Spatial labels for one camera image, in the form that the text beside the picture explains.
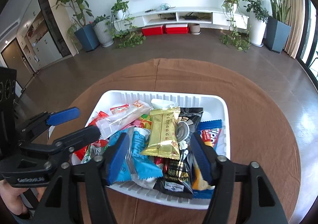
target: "curtain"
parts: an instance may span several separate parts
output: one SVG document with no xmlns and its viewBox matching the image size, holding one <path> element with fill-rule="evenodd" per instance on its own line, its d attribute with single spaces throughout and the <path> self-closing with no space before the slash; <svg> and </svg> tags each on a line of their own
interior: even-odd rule
<svg viewBox="0 0 318 224">
<path fill-rule="evenodd" d="M 286 24 L 291 26 L 292 29 L 284 50 L 292 58 L 295 58 L 302 39 L 304 28 L 305 2 L 304 0 L 288 0 L 288 6 L 291 6 L 291 9 Z"/>
</svg>

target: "tv stand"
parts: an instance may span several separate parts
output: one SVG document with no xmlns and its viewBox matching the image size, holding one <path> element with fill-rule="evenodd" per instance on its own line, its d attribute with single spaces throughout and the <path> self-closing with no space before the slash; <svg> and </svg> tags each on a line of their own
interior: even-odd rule
<svg viewBox="0 0 318 224">
<path fill-rule="evenodd" d="M 197 16 L 197 19 L 185 19 L 186 15 Z M 138 12 L 129 14 L 133 17 L 133 26 L 144 27 L 162 24 L 175 23 L 197 23 L 203 28 L 228 29 L 230 25 L 230 14 L 224 12 L 222 8 L 212 7 L 174 7 L 168 10 Z M 240 15 L 238 12 L 234 14 L 234 20 L 238 30 L 243 32 L 247 29 L 248 16 Z M 125 19 L 115 21 L 117 30 L 129 29 L 129 22 Z"/>
</svg>

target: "brown tablecloth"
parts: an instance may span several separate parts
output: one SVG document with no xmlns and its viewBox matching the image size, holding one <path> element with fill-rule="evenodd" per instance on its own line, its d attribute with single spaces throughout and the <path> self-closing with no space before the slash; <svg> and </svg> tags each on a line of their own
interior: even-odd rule
<svg viewBox="0 0 318 224">
<path fill-rule="evenodd" d="M 229 111 L 231 160 L 261 164 L 290 219 L 300 188 L 300 158 L 291 127 L 274 101 L 256 84 L 231 70 L 204 61 L 154 59 L 101 79 L 71 105 L 81 116 L 57 126 L 52 140 L 84 127 L 101 95 L 108 90 L 162 91 L 222 97 Z M 236 184 L 229 223 L 235 223 L 240 185 Z M 167 207 L 107 189 L 118 223 L 201 223 L 205 210 Z M 89 223 L 87 209 L 83 209 Z"/>
</svg>

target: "red box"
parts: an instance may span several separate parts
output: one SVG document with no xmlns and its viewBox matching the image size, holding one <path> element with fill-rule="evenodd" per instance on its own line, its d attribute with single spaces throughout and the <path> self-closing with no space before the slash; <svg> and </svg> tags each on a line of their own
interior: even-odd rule
<svg viewBox="0 0 318 224">
<path fill-rule="evenodd" d="M 163 34 L 164 25 L 143 27 L 141 31 L 144 36 Z"/>
<path fill-rule="evenodd" d="M 166 25 L 167 34 L 187 34 L 189 32 L 188 24 Z"/>
</svg>

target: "black snack package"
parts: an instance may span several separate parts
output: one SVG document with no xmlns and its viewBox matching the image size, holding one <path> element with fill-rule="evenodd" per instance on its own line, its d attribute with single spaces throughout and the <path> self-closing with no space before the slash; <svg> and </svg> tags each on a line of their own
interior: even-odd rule
<svg viewBox="0 0 318 224">
<path fill-rule="evenodd" d="M 170 159 L 168 171 L 157 179 L 154 189 L 171 196 L 192 199 L 189 149 L 180 150 L 180 160 Z"/>
<path fill-rule="evenodd" d="M 178 122 L 184 121 L 189 125 L 190 133 L 196 132 L 203 114 L 202 107 L 181 107 Z"/>
</svg>

